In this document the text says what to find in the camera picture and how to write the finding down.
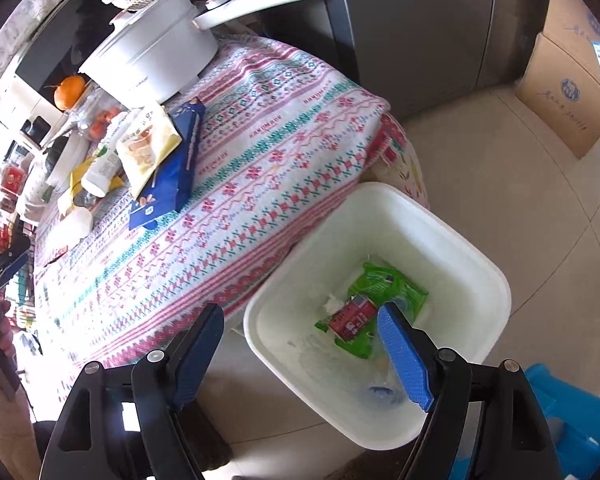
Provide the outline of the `clear plastic water bottle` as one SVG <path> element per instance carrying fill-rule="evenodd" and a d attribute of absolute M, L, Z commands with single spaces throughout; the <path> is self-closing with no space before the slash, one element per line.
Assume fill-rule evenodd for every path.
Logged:
<path fill-rule="evenodd" d="M 373 408 L 394 408 L 407 401 L 384 348 L 373 348 L 369 359 L 360 359 L 335 342 L 333 336 L 324 333 L 297 341 L 299 366 L 315 385 Z"/>

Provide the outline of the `dark grey refrigerator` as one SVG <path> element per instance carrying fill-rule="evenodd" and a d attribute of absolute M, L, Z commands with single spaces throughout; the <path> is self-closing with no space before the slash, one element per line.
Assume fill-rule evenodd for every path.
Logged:
<path fill-rule="evenodd" d="M 259 13 L 266 36 L 311 53 L 404 118 L 509 84 L 548 0 L 309 0 Z"/>

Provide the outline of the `red jars on shelf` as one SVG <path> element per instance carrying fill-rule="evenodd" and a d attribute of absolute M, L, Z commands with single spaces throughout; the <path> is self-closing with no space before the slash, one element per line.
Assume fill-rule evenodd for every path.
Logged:
<path fill-rule="evenodd" d="M 19 166 L 4 162 L 0 169 L 0 209 L 6 214 L 16 210 L 17 200 L 27 180 L 27 173 Z"/>

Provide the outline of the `green snack bag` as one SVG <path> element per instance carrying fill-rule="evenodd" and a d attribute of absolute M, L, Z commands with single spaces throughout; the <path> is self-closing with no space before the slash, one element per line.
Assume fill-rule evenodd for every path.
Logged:
<path fill-rule="evenodd" d="M 322 333 L 331 334 L 336 339 L 336 346 L 343 348 L 352 356 L 369 359 L 373 348 L 376 347 L 379 308 L 393 301 L 407 321 L 413 323 L 426 304 L 429 292 L 393 266 L 378 266 L 375 263 L 364 262 L 362 268 L 362 274 L 349 286 L 346 300 L 343 302 L 346 303 L 354 295 L 365 295 L 370 298 L 377 308 L 373 321 L 370 321 L 358 336 L 350 341 L 342 341 L 328 328 L 330 316 L 327 314 L 316 321 L 314 327 Z"/>

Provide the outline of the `white plastic trash bin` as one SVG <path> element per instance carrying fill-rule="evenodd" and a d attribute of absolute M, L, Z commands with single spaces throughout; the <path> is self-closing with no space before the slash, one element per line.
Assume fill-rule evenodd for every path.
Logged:
<path fill-rule="evenodd" d="M 355 444 L 374 451 L 415 439 L 425 420 L 407 400 L 373 408 L 315 385 L 299 366 L 297 341 L 321 333 L 329 294 L 339 299 L 372 260 L 394 266 L 429 292 L 416 318 L 439 347 L 481 363 L 500 338 L 512 294 L 505 275 L 450 226 L 389 185 L 359 185 L 306 236 L 249 301 L 244 330 L 254 354 L 309 408 Z"/>

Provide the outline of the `black and cream microwave oven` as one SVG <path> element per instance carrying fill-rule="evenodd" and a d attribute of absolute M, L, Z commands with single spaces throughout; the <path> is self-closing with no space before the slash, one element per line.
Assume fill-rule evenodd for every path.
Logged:
<path fill-rule="evenodd" d="M 6 0 L 7 9 L 15 0 Z M 0 79 L 0 130 L 20 136 L 26 122 L 58 122 L 55 88 L 104 40 L 118 9 L 100 0 L 64 0 L 38 26 Z"/>

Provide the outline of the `cardboard box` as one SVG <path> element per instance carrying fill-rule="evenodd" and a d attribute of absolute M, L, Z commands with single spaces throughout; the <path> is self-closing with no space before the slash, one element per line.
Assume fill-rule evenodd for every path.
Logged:
<path fill-rule="evenodd" d="M 536 36 L 516 97 L 577 158 L 588 154 L 600 138 L 600 83 L 542 34 Z"/>
<path fill-rule="evenodd" d="M 543 35 L 600 83 L 600 22 L 582 0 L 550 0 Z"/>

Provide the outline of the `white green yogurt bottle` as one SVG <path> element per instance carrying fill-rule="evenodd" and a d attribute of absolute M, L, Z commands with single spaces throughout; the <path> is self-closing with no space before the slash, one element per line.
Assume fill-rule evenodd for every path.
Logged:
<path fill-rule="evenodd" d="M 103 198 L 123 185 L 119 176 L 121 169 L 122 163 L 117 153 L 112 148 L 102 148 L 82 176 L 82 188 L 91 195 Z"/>

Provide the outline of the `upper cardboard box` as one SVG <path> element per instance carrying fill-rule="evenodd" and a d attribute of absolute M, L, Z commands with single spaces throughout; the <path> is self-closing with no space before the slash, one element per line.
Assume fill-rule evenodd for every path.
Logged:
<path fill-rule="evenodd" d="M 543 35 L 600 83 L 600 22 L 582 0 L 550 0 Z"/>

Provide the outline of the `white tissue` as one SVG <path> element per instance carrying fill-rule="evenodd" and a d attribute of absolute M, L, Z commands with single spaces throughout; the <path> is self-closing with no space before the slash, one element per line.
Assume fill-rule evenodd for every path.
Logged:
<path fill-rule="evenodd" d="M 336 314 L 343 306 L 344 302 L 332 294 L 328 295 L 323 304 L 324 311 L 328 316 Z"/>

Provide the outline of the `dark blue cookie package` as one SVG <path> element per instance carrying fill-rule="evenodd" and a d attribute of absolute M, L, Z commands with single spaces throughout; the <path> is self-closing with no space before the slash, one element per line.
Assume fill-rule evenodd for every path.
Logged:
<path fill-rule="evenodd" d="M 129 230 L 153 230 L 165 214 L 178 214 L 192 196 L 196 158 L 206 107 L 198 96 L 170 113 L 181 143 L 157 167 L 132 203 Z"/>

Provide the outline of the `blue plastic stool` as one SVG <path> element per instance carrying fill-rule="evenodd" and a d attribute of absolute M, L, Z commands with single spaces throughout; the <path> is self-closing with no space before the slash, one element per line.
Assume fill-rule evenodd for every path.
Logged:
<path fill-rule="evenodd" d="M 482 403 L 474 450 L 452 479 L 600 479 L 600 398 L 542 364 L 507 360 L 472 371 Z"/>

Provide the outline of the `orange fruit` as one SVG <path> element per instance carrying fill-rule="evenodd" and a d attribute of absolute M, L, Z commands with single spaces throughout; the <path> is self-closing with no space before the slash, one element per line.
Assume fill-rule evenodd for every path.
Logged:
<path fill-rule="evenodd" d="M 53 95 L 55 106 L 62 112 L 73 107 L 73 105 L 79 101 L 85 87 L 86 81 L 81 75 L 66 77 L 55 88 Z"/>

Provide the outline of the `red drink can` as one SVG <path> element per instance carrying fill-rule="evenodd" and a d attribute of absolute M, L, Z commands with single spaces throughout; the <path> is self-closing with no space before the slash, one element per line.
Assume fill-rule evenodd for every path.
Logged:
<path fill-rule="evenodd" d="M 327 326 L 342 341 L 350 341 L 373 321 L 376 313 L 377 308 L 370 298 L 354 295 L 330 317 Z"/>

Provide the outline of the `patterned striped tablecloth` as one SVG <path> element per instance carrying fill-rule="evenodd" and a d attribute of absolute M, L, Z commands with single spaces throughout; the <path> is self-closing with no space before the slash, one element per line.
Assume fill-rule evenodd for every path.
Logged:
<path fill-rule="evenodd" d="M 363 179 L 426 204 L 413 145 L 389 105 L 309 53 L 226 37 L 196 84 L 206 108 L 193 195 L 155 229 L 130 227 L 131 196 L 110 193 L 70 249 L 60 214 L 36 230 L 33 383 L 64 402 L 84 364 L 134 362 L 207 304 L 238 315 L 291 247 Z"/>

